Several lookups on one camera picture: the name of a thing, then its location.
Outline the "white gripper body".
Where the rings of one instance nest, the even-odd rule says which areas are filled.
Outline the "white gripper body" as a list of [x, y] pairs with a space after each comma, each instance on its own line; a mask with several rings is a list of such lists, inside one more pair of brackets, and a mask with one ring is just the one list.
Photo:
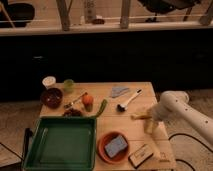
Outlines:
[[148, 113], [155, 121], [163, 121], [165, 119], [165, 109], [159, 104], [153, 105], [148, 110]]

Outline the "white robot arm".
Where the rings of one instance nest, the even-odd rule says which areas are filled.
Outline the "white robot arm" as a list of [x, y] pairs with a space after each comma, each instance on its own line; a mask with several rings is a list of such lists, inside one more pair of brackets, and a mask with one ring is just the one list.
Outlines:
[[177, 114], [213, 146], [213, 118], [192, 108], [185, 91], [164, 91], [160, 100], [147, 112], [154, 121], [163, 121], [169, 114]]

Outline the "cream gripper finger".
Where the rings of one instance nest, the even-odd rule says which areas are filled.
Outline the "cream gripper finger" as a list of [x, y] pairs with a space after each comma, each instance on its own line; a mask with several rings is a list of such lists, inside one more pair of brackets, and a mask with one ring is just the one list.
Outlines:
[[152, 134], [158, 127], [159, 123], [153, 119], [147, 119], [144, 122], [144, 132], [147, 134]]

